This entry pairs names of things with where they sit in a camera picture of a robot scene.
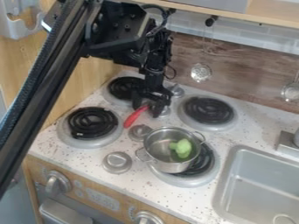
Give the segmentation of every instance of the sink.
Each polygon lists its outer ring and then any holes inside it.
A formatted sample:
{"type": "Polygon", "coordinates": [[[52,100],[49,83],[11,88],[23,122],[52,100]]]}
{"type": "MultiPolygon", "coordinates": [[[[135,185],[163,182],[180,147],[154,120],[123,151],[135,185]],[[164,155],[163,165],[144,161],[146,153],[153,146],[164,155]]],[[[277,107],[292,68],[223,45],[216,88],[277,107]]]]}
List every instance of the sink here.
{"type": "Polygon", "coordinates": [[[228,154],[212,206],[237,224],[299,224],[299,163],[237,146],[228,154]]]}

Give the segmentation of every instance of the wooden panel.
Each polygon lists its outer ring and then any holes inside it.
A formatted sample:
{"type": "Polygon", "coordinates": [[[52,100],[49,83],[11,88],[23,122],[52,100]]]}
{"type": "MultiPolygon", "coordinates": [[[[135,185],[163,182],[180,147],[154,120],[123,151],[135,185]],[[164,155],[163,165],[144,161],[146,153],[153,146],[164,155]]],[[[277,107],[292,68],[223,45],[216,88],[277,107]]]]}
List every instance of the wooden panel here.
{"type": "MultiPolygon", "coordinates": [[[[54,0],[43,1],[43,8],[48,10],[53,2],[54,0]]],[[[21,15],[28,25],[34,22],[30,15],[29,11],[21,15]]],[[[18,41],[0,37],[0,88],[3,89],[7,105],[10,105],[21,88],[45,38],[45,31],[18,41]]],[[[120,68],[103,59],[81,59],[44,127],[84,100],[107,79],[117,74],[120,68]]]]}
{"type": "Polygon", "coordinates": [[[174,33],[171,66],[177,70],[172,80],[190,87],[271,108],[299,113],[299,103],[281,98],[284,85],[294,80],[299,56],[224,41],[206,40],[203,53],[202,38],[174,33]],[[191,78],[191,68],[204,62],[212,68],[212,78],[197,83],[191,78]]]}
{"type": "Polygon", "coordinates": [[[136,209],[133,211],[133,215],[135,215],[138,211],[141,210],[146,210],[150,211],[153,214],[156,214],[159,216],[165,223],[171,223],[171,224],[186,224],[187,222],[180,220],[174,216],[171,216],[167,213],[164,213],[152,206],[149,206],[147,204],[142,203],[139,200],[130,198],[127,195],[124,195],[122,193],[119,193],[115,190],[112,190],[104,185],[99,185],[87,178],[83,178],[79,175],[76,175],[70,171],[67,171],[63,168],[60,168],[56,165],[49,164],[44,160],[38,159],[34,156],[28,155],[26,158],[26,162],[30,164],[30,171],[31,171],[31,176],[34,181],[38,181],[42,185],[45,185],[46,180],[45,180],[45,168],[50,171],[50,170],[55,170],[58,172],[63,173],[66,175],[72,182],[74,180],[79,180],[79,182],[82,183],[83,187],[78,188],[73,185],[73,189],[70,193],[67,194],[68,197],[78,200],[83,204],[86,204],[90,207],[93,207],[94,209],[100,210],[105,214],[108,214],[111,217],[116,218],[119,221],[123,221],[125,223],[133,223],[132,220],[129,218],[129,208],[130,207],[135,207],[136,209]],[[105,208],[104,206],[100,206],[99,204],[94,203],[93,201],[87,199],[87,194],[85,190],[86,188],[93,189],[97,192],[103,193],[115,200],[118,200],[120,202],[120,210],[119,211],[112,211],[108,208],[105,208]],[[77,196],[75,193],[75,190],[81,190],[83,192],[84,197],[81,198],[77,196]]]}
{"type": "Polygon", "coordinates": [[[43,219],[39,213],[39,204],[38,204],[38,195],[35,191],[35,187],[33,184],[33,180],[30,174],[30,170],[29,170],[29,164],[26,163],[26,161],[24,161],[22,163],[22,168],[23,168],[23,172],[24,172],[24,178],[26,181],[26,185],[28,188],[28,193],[31,199],[31,204],[32,204],[32,210],[34,212],[34,216],[35,216],[35,221],[37,224],[44,224],[43,219]]]}
{"type": "Polygon", "coordinates": [[[183,3],[172,3],[167,0],[133,0],[141,4],[159,4],[166,8],[174,8],[182,11],[193,11],[207,15],[216,15],[225,18],[236,18],[256,23],[268,25],[279,25],[292,28],[299,28],[299,20],[296,13],[299,11],[299,3],[286,3],[283,7],[276,6],[277,0],[252,0],[249,4],[247,13],[236,13],[224,10],[213,10],[183,3]]]}

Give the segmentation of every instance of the black robotic arm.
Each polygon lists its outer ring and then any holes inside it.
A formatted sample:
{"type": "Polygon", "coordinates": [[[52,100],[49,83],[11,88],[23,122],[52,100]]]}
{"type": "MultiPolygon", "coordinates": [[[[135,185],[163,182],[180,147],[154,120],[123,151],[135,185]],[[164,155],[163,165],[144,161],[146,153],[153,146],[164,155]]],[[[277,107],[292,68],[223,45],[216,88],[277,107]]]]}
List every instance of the black robotic arm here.
{"type": "Polygon", "coordinates": [[[60,0],[43,26],[50,32],[40,55],[8,113],[0,122],[0,198],[21,165],[80,57],[97,57],[138,67],[146,87],[134,93],[156,104],[154,116],[170,105],[171,92],[163,87],[170,62],[172,38],[164,26],[175,10],[155,5],[91,0],[60,0]],[[156,25],[145,11],[158,8],[163,22],[156,25]]]}

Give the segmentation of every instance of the wooden cabinet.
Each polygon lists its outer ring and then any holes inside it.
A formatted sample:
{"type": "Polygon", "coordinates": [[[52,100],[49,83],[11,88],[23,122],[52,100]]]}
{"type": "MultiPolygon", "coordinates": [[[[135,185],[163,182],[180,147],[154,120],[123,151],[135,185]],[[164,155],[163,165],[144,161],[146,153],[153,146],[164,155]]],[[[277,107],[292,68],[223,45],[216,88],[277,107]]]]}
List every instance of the wooden cabinet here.
{"type": "Polygon", "coordinates": [[[68,197],[78,200],[94,209],[97,209],[124,223],[133,223],[132,218],[139,211],[149,211],[157,215],[165,224],[186,224],[172,215],[162,212],[137,199],[112,190],[104,185],[97,184],[90,179],[74,174],[54,164],[28,155],[26,163],[29,166],[33,181],[46,185],[46,175],[55,170],[63,173],[72,183],[73,189],[67,194],[68,197]]]}
{"type": "Polygon", "coordinates": [[[133,0],[140,4],[159,4],[163,7],[193,11],[225,18],[236,18],[267,25],[279,25],[299,29],[299,2],[292,0],[249,0],[244,14],[214,10],[185,3],[174,3],[172,0],[133,0]]]}
{"type": "MultiPolygon", "coordinates": [[[[49,10],[54,2],[55,0],[41,1],[45,11],[49,10]]],[[[17,18],[22,18],[27,25],[35,23],[29,10],[20,17],[12,17],[11,19],[17,18]]],[[[13,102],[22,87],[45,39],[45,31],[40,31],[20,40],[0,36],[0,89],[3,91],[7,107],[13,102]]],[[[81,59],[48,116],[44,127],[49,126],[67,110],[83,101],[106,80],[118,74],[121,68],[109,60],[81,59]]]]}

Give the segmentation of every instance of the speckled white countertop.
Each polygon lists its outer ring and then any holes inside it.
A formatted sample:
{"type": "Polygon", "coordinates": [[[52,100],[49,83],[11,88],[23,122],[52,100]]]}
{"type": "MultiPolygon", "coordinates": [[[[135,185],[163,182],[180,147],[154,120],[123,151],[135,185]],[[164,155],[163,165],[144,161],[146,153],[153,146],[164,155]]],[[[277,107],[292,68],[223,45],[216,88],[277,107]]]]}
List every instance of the speckled white countertop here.
{"type": "MultiPolygon", "coordinates": [[[[261,105],[240,101],[223,95],[184,87],[188,95],[209,95],[218,97],[230,103],[238,112],[237,125],[220,133],[202,132],[208,143],[220,155],[220,172],[226,160],[227,152],[234,145],[246,145],[257,150],[275,153],[275,144],[281,130],[295,132],[298,128],[299,115],[268,108],[261,105]]],[[[101,90],[95,91],[76,108],[100,106],[112,109],[122,119],[130,113],[131,108],[111,105],[101,95],[101,90]]],[[[177,101],[174,100],[171,109],[176,110],[177,101]]],[[[163,119],[153,119],[142,114],[135,124],[147,124],[151,128],[161,126],[178,126],[187,130],[194,130],[184,125],[175,113],[163,119]]],[[[135,150],[142,147],[142,143],[134,143],[128,139],[128,131],[114,143],[98,150],[80,150],[62,143],[56,133],[56,125],[39,133],[31,147],[30,154],[47,162],[61,166],[71,172],[82,175],[99,184],[108,186],[120,193],[127,194],[153,207],[173,214],[190,223],[227,224],[212,209],[212,196],[219,175],[210,184],[197,188],[179,188],[165,184],[154,176],[147,165],[135,158],[135,150]],[[132,168],[123,174],[114,175],[101,167],[102,159],[113,151],[125,151],[133,158],[132,168]]]]}

